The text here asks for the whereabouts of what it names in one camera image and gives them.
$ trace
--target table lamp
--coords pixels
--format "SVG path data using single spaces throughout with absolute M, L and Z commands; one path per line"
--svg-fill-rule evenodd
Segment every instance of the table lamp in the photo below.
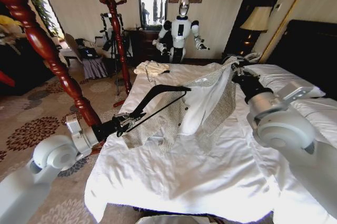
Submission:
M 270 6 L 257 6 L 254 8 L 251 15 L 240 26 L 241 29 L 247 30 L 247 35 L 242 39 L 242 46 L 240 46 L 239 55 L 245 56 L 253 49 L 257 38 L 261 33 L 268 30 L 268 19 L 272 7 Z

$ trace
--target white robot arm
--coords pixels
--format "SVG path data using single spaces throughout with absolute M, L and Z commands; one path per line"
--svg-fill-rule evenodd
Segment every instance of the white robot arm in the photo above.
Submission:
M 274 95 L 253 74 L 242 68 L 237 68 L 236 73 L 233 81 L 246 96 L 250 107 L 247 120 L 256 141 L 278 150 L 288 160 L 293 175 L 337 218 L 337 149 L 316 141 L 311 123 L 289 107 L 313 86 L 305 80 L 293 81 Z
M 170 55 L 169 51 L 167 51 L 166 44 L 161 43 L 160 40 L 171 29 L 171 24 L 171 21 L 166 20 L 159 32 L 158 39 L 152 41 L 152 45 L 154 45 L 162 53 L 162 55 Z
M 194 36 L 194 43 L 195 43 L 195 48 L 197 50 L 210 50 L 209 47 L 206 47 L 204 45 L 204 40 L 202 40 L 199 36 L 199 21 L 195 20 L 191 24 L 191 30 Z
M 54 135 L 40 142 L 27 165 L 0 183 L 0 223 L 27 223 L 49 194 L 60 171 L 91 153 L 98 140 L 92 130 L 82 131 L 76 116 L 67 117 L 72 138 Z

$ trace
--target white towel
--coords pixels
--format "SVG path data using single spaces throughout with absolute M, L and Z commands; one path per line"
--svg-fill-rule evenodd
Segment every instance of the white towel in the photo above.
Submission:
M 170 69 L 170 66 L 168 66 L 167 64 L 163 64 L 163 63 L 157 63 L 157 62 L 149 62 L 149 61 L 145 61 L 142 62 L 141 64 L 139 64 L 136 69 L 134 70 L 135 74 L 146 74 L 146 65 L 147 66 L 147 73 L 149 76 L 154 77 L 154 76 L 158 76 L 161 73 L 163 73 L 166 70 Z

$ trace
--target lampshade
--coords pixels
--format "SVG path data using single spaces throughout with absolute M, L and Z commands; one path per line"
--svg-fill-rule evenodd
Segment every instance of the lampshade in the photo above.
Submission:
M 255 7 L 252 14 L 247 20 L 240 26 L 242 29 L 252 31 L 267 31 L 268 19 L 272 7 Z

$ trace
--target humanoid robot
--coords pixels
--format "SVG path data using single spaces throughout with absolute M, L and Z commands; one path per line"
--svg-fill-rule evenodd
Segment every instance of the humanoid robot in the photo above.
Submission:
M 171 22 L 166 20 L 164 25 L 159 32 L 157 40 L 153 40 L 152 44 L 162 53 L 162 55 L 170 56 L 170 63 L 180 63 L 186 54 L 185 40 L 190 34 L 190 30 L 194 35 L 195 48 L 197 50 L 209 50 L 200 39 L 199 36 L 199 21 L 195 20 L 193 22 L 189 21 L 187 17 L 187 11 L 189 10 L 190 0 L 179 0 L 179 16 Z M 161 39 L 165 34 L 171 30 L 173 38 L 173 47 L 170 52 L 167 51 L 166 44 L 161 43 Z

